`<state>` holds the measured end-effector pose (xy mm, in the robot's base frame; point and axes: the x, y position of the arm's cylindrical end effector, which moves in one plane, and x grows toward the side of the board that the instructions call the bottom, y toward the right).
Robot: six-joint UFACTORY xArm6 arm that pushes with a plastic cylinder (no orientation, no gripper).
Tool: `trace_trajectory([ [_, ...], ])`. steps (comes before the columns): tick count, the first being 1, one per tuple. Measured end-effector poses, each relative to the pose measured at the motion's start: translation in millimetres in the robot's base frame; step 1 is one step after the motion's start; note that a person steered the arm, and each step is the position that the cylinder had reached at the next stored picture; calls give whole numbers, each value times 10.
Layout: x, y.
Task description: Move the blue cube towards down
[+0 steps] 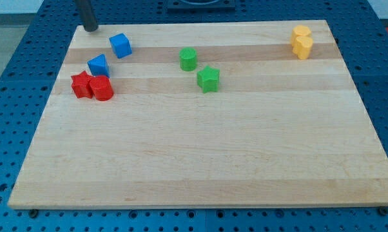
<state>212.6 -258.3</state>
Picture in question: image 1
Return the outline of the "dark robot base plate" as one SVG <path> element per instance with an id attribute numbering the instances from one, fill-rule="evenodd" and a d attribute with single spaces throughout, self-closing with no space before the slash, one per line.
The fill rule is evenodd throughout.
<path id="1" fill-rule="evenodd" d="M 235 9 L 235 0 L 167 0 L 168 10 Z"/>

